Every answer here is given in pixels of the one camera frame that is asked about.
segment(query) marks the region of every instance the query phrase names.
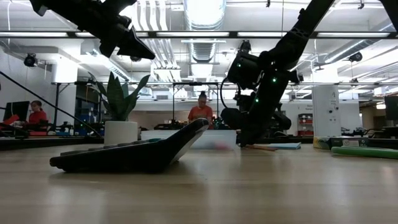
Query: person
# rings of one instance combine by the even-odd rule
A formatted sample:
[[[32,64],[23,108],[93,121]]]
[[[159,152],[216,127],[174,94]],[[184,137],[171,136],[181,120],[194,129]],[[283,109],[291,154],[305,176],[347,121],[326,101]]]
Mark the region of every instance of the person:
[[[206,105],[207,96],[204,91],[202,91],[199,95],[198,106],[194,106],[188,115],[189,123],[198,119],[198,118],[206,118],[211,124],[213,117],[213,110]]]
[[[47,120],[47,115],[42,108],[42,102],[39,100],[32,101],[30,103],[30,107],[32,108],[33,112],[29,116],[29,124],[39,124],[40,120]]]

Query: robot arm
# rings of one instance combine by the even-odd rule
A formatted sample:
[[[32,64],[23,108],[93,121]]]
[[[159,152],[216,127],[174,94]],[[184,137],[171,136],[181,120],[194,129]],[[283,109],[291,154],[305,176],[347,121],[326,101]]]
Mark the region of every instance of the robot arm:
[[[398,26],[398,1],[381,0],[395,27]],[[240,120],[241,147],[254,144],[268,128],[269,122],[289,82],[300,82],[297,72],[290,72],[303,54],[304,48],[323,16],[332,6],[333,0],[312,0],[306,9],[301,9],[297,23],[270,51],[259,57],[238,52],[227,78],[240,88],[256,90],[250,98],[250,110],[244,113],[224,109],[224,120]]]
[[[119,13],[137,0],[30,0],[33,10],[44,16],[51,9],[101,40],[101,53],[110,57],[116,46],[118,55],[154,59],[154,53],[128,29],[131,19]]]

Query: security camera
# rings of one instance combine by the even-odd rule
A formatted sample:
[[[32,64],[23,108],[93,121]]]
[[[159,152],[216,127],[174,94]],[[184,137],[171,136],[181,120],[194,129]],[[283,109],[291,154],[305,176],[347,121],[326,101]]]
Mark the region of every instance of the security camera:
[[[131,59],[133,62],[140,62],[140,61],[141,61],[141,58],[139,58],[139,57],[134,57],[134,56],[131,56],[130,59]]]
[[[362,61],[362,58],[363,58],[363,56],[362,56],[361,52],[356,52],[355,54],[351,55],[348,58],[348,60],[350,62],[360,62],[360,61]]]
[[[30,68],[34,68],[38,65],[38,61],[36,58],[36,54],[34,53],[28,53],[25,60],[24,60],[24,65]]]

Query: workbench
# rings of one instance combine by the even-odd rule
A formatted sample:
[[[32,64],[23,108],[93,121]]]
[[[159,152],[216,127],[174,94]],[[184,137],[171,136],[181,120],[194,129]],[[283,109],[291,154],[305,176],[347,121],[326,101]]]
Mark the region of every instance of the workbench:
[[[398,223],[398,161],[190,150],[163,174],[66,174],[61,152],[0,152],[2,223]]]

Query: white pot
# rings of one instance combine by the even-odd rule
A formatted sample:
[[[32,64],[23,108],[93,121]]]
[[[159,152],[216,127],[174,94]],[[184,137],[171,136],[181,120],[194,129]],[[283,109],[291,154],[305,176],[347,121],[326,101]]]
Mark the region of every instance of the white pot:
[[[137,141],[138,124],[131,121],[105,122],[105,146]]]

